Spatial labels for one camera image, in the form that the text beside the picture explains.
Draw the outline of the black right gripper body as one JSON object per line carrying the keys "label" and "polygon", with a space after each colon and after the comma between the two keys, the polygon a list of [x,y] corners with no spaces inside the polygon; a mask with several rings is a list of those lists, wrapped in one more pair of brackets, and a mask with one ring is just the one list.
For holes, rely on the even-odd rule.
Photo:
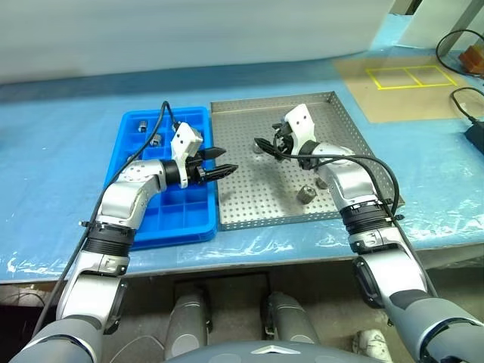
{"label": "black right gripper body", "polygon": [[284,132],[275,132],[273,142],[276,143],[279,150],[279,156],[275,157],[276,160],[289,160],[296,158],[292,154],[294,140],[291,126],[285,126]]}

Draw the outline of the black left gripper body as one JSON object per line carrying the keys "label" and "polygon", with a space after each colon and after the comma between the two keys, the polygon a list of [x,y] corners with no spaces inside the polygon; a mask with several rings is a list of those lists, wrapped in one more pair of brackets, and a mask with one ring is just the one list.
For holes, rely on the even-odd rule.
{"label": "black left gripper body", "polygon": [[200,150],[193,157],[187,158],[187,176],[190,183],[207,182],[206,170],[203,168],[205,152]]}

